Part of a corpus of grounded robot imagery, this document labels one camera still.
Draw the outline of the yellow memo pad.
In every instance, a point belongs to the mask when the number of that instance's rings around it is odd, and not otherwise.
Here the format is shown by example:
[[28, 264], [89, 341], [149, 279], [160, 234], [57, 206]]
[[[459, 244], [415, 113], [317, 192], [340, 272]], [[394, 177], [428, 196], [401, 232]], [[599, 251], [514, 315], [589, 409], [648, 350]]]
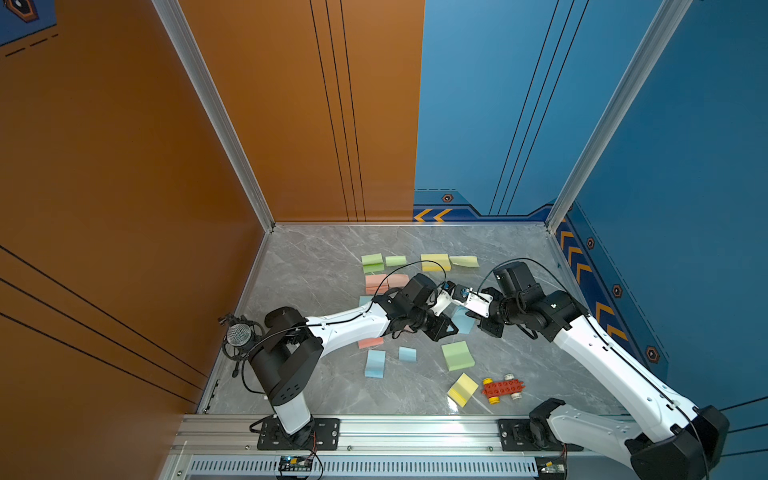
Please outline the yellow memo pad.
[[420, 264], [424, 272], [448, 272], [452, 269], [448, 254], [422, 254]]
[[450, 387], [447, 396], [458, 407], [464, 408], [478, 388], [479, 384], [464, 373]]

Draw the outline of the torn yellow memo page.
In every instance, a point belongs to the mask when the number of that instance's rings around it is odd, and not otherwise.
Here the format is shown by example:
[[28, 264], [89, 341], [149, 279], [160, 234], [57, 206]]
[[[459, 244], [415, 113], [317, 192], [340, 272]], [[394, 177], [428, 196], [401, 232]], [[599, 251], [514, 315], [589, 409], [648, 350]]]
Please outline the torn yellow memo page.
[[450, 256], [450, 262], [458, 267], [463, 268], [478, 268], [479, 261], [476, 256]]

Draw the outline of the pink fanned memo pad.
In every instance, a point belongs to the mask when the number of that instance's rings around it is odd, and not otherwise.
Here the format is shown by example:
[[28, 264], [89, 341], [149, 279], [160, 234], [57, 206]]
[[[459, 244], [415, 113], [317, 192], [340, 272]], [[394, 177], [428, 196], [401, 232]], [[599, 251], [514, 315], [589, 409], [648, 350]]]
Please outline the pink fanned memo pad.
[[389, 279], [386, 274], [367, 275], [365, 291], [367, 295], [383, 294], [389, 289]]

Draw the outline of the torn green memo page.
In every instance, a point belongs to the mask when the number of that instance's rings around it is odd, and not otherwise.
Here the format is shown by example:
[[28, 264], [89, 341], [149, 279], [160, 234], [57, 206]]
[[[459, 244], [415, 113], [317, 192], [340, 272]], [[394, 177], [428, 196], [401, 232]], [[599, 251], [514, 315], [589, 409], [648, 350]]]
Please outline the torn green memo page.
[[405, 255], [393, 255], [385, 257], [385, 265], [387, 268], [395, 268], [405, 266], [408, 263]]

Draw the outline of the green memo pad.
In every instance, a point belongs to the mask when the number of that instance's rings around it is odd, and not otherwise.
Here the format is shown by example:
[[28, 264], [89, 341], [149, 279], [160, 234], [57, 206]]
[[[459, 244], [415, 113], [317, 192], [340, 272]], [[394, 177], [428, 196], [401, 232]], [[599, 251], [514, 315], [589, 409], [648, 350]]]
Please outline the green memo pad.
[[476, 364], [465, 341], [445, 344], [441, 349], [449, 372], [472, 368]]
[[385, 270], [385, 262], [381, 253], [363, 255], [361, 264], [364, 274], [376, 274]]

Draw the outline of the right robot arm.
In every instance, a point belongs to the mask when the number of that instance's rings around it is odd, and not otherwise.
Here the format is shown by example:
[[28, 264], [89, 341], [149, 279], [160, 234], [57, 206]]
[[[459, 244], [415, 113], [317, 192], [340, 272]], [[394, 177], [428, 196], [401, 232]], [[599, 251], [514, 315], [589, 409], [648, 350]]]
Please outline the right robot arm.
[[544, 338], [586, 368], [625, 408], [627, 421], [588, 414], [550, 398], [529, 414], [539, 449], [581, 446], [632, 469], [640, 479], [707, 479], [718, 465], [729, 421], [714, 406], [698, 407], [618, 345], [565, 290], [544, 293], [521, 260], [497, 265], [485, 289], [485, 319]]

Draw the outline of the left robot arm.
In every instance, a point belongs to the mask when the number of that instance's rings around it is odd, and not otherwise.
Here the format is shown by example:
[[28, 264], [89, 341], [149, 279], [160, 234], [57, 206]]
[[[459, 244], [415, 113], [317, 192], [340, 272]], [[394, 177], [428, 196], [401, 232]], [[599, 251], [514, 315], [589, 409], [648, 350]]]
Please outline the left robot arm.
[[378, 293], [364, 305], [337, 314], [305, 317], [293, 307], [270, 312], [269, 330], [246, 360], [283, 433], [304, 433], [313, 423], [304, 389], [324, 356], [406, 329], [423, 332], [433, 341], [456, 334], [457, 327], [444, 313], [455, 287], [451, 281], [437, 284], [418, 273], [405, 286]]

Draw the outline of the red toy car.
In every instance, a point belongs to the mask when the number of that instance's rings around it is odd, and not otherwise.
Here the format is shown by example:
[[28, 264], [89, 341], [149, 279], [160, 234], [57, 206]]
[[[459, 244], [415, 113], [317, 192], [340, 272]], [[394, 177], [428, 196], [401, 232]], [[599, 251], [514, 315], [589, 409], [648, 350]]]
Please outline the red toy car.
[[506, 374], [500, 381], [494, 381], [491, 378], [484, 379], [482, 387], [482, 393], [489, 404], [496, 405], [501, 402], [503, 397], [510, 397], [513, 400], [519, 399], [525, 389], [525, 384], [513, 374]]

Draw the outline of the right circuit board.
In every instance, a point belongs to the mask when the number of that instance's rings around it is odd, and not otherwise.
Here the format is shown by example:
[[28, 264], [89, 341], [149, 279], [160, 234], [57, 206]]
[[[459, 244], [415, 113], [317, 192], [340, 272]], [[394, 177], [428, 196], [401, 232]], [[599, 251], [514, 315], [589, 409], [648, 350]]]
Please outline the right circuit board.
[[566, 480], [568, 475], [567, 465], [562, 459], [536, 458], [535, 459], [539, 480]]

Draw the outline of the circuit board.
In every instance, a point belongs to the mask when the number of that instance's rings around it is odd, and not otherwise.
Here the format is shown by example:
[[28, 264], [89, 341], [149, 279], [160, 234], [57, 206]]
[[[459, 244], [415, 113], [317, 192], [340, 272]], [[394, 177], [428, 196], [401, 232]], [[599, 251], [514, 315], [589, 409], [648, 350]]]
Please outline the circuit board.
[[566, 480], [568, 475], [567, 465], [562, 459], [536, 458], [535, 459], [539, 480]]
[[314, 471], [314, 458], [312, 456], [281, 456], [278, 461], [280, 475], [288, 473], [310, 474]]

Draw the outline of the black microphone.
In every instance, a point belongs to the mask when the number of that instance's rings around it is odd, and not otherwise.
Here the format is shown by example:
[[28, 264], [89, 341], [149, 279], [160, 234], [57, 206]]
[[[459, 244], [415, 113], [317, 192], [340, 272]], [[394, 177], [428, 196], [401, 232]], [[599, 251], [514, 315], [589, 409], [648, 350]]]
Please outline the black microphone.
[[262, 325], [244, 315], [235, 316], [232, 313], [220, 317], [218, 323], [226, 328], [221, 352], [234, 363], [232, 377], [236, 378], [250, 352], [265, 335], [265, 330]]

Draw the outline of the left circuit board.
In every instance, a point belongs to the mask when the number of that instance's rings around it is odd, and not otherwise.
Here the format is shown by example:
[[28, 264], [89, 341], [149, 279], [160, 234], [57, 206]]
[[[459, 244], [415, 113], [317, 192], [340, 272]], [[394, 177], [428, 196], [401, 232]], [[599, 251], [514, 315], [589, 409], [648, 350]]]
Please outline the left circuit board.
[[281, 456], [278, 461], [280, 475], [288, 473], [310, 474], [314, 471], [314, 458], [312, 456]]

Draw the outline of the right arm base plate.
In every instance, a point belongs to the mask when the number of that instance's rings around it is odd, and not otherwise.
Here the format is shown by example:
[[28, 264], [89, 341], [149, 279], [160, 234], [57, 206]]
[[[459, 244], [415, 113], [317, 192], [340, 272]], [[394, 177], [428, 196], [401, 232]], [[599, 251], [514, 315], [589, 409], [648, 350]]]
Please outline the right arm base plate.
[[564, 447], [546, 423], [540, 420], [499, 419], [497, 428], [503, 451], [561, 453]]

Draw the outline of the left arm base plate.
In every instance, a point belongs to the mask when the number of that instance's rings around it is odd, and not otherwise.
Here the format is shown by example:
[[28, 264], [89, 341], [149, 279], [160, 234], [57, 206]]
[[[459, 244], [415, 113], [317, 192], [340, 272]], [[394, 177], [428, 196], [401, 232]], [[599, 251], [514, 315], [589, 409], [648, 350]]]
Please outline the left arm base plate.
[[250, 427], [258, 434], [257, 449], [335, 451], [338, 448], [341, 420], [338, 418], [310, 418], [310, 422], [294, 434], [287, 434], [276, 415], [267, 417], [259, 425]]

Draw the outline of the aluminium front rail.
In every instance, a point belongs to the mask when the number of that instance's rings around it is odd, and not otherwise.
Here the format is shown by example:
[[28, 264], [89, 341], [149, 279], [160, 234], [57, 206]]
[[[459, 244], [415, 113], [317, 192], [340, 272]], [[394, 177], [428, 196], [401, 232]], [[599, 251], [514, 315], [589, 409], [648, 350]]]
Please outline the aluminium front rail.
[[[331, 415], [335, 451], [257, 449], [256, 415], [188, 415], [162, 479], [538, 479], [536, 458], [562, 459], [567, 479], [633, 479], [627, 466], [581, 446], [561, 453], [502, 450], [497, 417]], [[281, 456], [312, 456], [308, 475], [280, 475]]]

